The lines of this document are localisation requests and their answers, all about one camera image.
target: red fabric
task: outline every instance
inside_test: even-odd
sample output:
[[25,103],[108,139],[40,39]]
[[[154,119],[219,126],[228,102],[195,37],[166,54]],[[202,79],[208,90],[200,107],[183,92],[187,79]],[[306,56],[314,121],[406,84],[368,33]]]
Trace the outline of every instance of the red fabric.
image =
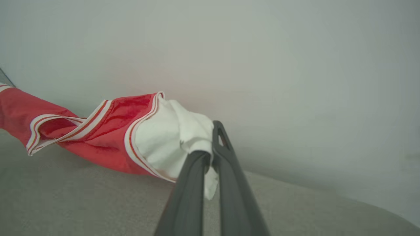
[[[122,97],[113,100],[100,122],[82,138],[58,143],[70,152],[117,171],[135,174],[150,174],[128,156],[124,135],[136,119],[152,109],[155,94]],[[43,114],[77,117],[71,111],[29,95],[19,89],[10,88],[0,92],[0,128],[18,138],[24,146],[31,137],[31,122]],[[38,131],[41,139],[57,139],[77,125],[59,118],[43,123]]]
[[[0,92],[0,128],[18,138],[23,145],[31,136],[32,120],[43,114],[77,117],[71,111],[27,94],[19,89],[10,88]],[[76,126],[65,120],[63,127],[70,131]]]

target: white backdrop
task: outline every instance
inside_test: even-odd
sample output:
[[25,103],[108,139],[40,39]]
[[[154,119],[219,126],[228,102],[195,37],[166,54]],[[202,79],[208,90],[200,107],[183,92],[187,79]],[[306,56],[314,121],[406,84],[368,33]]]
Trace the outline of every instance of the white backdrop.
[[223,121],[246,169],[420,226],[419,12],[417,0],[3,0],[0,67],[80,116],[165,91]]

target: white stripe trim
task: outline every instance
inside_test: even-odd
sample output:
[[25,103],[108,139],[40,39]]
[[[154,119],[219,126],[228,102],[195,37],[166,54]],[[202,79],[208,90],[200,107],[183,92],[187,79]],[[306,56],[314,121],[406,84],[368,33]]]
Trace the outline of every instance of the white stripe trim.
[[138,150],[137,146],[135,145],[135,130],[137,130],[137,127],[139,127],[139,125],[147,120],[150,116],[154,115],[157,110],[158,110],[158,96],[162,96],[162,98],[165,98],[165,94],[163,92],[159,92],[157,93],[154,97],[153,97],[153,103],[152,103],[152,109],[143,117],[135,120],[133,123],[131,123],[131,125],[129,126],[129,128],[127,129],[125,135],[124,135],[124,144],[125,144],[125,148],[127,151],[127,154],[129,155],[129,157],[136,163],[138,164],[141,168],[145,169],[147,172],[151,173],[152,175],[165,179],[169,182],[175,182],[172,179],[169,179],[167,177],[164,177],[163,175],[161,175],[155,168],[153,168],[152,165],[149,164],[149,162],[143,157],[143,155],[140,153],[140,151]]
[[60,116],[60,115],[54,115],[54,114],[43,114],[43,115],[39,115],[35,117],[31,121],[31,124],[29,125],[31,129],[31,137],[29,138],[28,143],[26,144],[26,149],[28,150],[28,154],[30,154],[32,150],[38,146],[39,139],[41,138],[41,134],[38,131],[39,127],[47,121],[60,119],[60,118],[64,118],[76,125],[80,125],[84,121],[84,119],[80,119],[77,117]]
[[105,116],[105,114],[108,112],[108,109],[109,109],[109,107],[111,106],[111,104],[112,104],[112,101],[103,101],[102,103],[101,103],[101,105],[99,105],[96,109],[95,109],[95,111],[86,119],[86,121],[85,121],[85,123],[84,124],[86,124],[86,123],[88,123],[89,122],[89,120],[91,120],[93,117],[94,117],[94,115],[98,112],[98,110],[102,107],[102,105],[103,105],[103,103],[106,103],[105,104],[105,107],[100,111],[100,113],[98,114],[98,116],[86,127],[86,128],[84,128],[83,129],[83,131],[81,131],[80,133],[78,133],[77,135],[75,135],[75,136],[73,136],[73,137],[71,137],[71,138],[69,138],[69,139],[67,139],[67,138],[64,138],[63,140],[60,140],[60,142],[64,142],[64,141],[70,141],[70,140],[75,140],[75,139],[81,139],[81,138],[83,138],[86,134],[88,134],[91,130],[93,130],[93,128],[95,128],[96,127],[96,125],[98,125],[98,123],[102,120],[102,118]]
[[10,87],[10,86],[8,86],[8,85],[5,85],[5,84],[0,84],[0,92],[3,92],[3,91],[5,91],[6,89],[11,89],[11,88],[13,88],[13,87]]
[[83,123],[80,124],[77,128],[75,128],[74,130],[72,130],[71,132],[69,132],[68,134],[64,135],[61,138],[44,141],[41,144],[38,144],[36,146],[36,148],[32,147],[31,150],[28,150],[28,154],[30,156],[32,156],[34,153],[38,152],[39,150],[41,150],[45,146],[48,146],[48,145],[51,145],[51,144],[54,144],[54,143],[65,142],[65,141],[70,141],[70,140],[76,140],[76,139],[83,138],[86,134],[88,134],[90,131],[92,131],[95,128],[96,125],[98,125],[98,123],[102,120],[102,118],[108,112],[109,108],[111,107],[111,104],[112,104],[112,101],[109,101],[109,100],[103,101],[86,120],[82,119]]

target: white fabric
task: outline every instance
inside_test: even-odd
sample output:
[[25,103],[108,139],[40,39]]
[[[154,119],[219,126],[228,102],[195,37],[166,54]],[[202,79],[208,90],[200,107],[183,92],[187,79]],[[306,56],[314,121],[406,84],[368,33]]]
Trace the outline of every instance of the white fabric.
[[[213,122],[205,115],[187,111],[175,100],[158,98],[157,112],[135,130],[134,140],[142,157],[169,179],[177,179],[187,155],[201,150],[212,152]],[[217,188],[212,167],[205,175],[205,198]]]

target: gray surface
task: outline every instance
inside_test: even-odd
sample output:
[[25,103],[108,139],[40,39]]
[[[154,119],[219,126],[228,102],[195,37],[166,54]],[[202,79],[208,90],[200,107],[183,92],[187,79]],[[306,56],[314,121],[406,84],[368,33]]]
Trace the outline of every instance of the gray surface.
[[[5,236],[152,235],[172,184],[91,164],[58,146],[28,157],[0,130],[0,229]],[[420,235],[383,209],[247,173],[272,235]],[[205,235],[218,235],[218,197]]]

